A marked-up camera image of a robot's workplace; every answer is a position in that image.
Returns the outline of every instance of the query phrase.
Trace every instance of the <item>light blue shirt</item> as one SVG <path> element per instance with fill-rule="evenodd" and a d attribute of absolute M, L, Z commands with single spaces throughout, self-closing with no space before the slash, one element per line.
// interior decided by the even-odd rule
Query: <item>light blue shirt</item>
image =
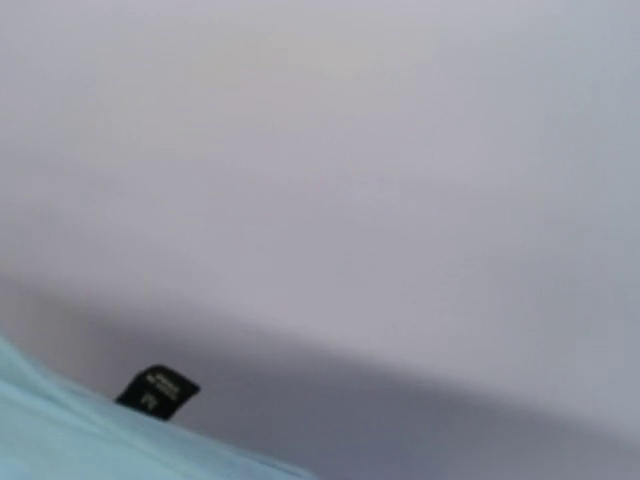
<path fill-rule="evenodd" d="M 0 337 L 0 480 L 311 478 L 98 397 Z"/>

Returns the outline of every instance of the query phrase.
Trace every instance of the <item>white ceiling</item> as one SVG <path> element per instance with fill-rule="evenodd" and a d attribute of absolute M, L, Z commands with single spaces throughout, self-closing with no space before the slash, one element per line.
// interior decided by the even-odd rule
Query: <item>white ceiling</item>
<path fill-rule="evenodd" d="M 639 13 L 2 5 L 2 271 L 640 438 Z"/>

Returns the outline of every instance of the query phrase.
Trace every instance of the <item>black label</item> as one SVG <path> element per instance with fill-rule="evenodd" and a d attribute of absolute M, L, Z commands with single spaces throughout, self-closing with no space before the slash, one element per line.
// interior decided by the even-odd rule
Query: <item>black label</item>
<path fill-rule="evenodd" d="M 116 402 L 160 420 L 169 420 L 199 391 L 200 387 L 188 378 L 156 365 L 138 374 Z"/>

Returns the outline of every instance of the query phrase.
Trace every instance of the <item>light blue fabric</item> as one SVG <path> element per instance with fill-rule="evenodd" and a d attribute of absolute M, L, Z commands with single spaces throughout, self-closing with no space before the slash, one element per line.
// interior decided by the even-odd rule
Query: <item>light blue fabric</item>
<path fill-rule="evenodd" d="M 0 480 L 310 478 L 93 395 L 0 337 Z"/>

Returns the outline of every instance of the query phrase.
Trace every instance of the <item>gray wall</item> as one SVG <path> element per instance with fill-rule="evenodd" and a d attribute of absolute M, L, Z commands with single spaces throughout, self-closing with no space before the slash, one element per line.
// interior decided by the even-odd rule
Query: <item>gray wall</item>
<path fill-rule="evenodd" d="M 631 471 L 566 419 L 640 439 L 639 13 L 1 2 L 0 275 L 70 310 L 7 328 L 109 394 L 170 354 L 231 384 L 185 422 L 337 478 Z"/>
<path fill-rule="evenodd" d="M 84 385 L 115 397 L 137 371 L 168 364 L 203 386 L 176 422 L 303 465 L 327 480 L 640 475 L 639 445 L 376 370 L 239 319 L 212 319 L 219 337 L 198 349 L 135 327 L 140 316 L 199 315 L 175 305 L 121 310 L 129 319 L 121 322 L 7 281 L 0 283 L 0 305 L 4 333 Z"/>

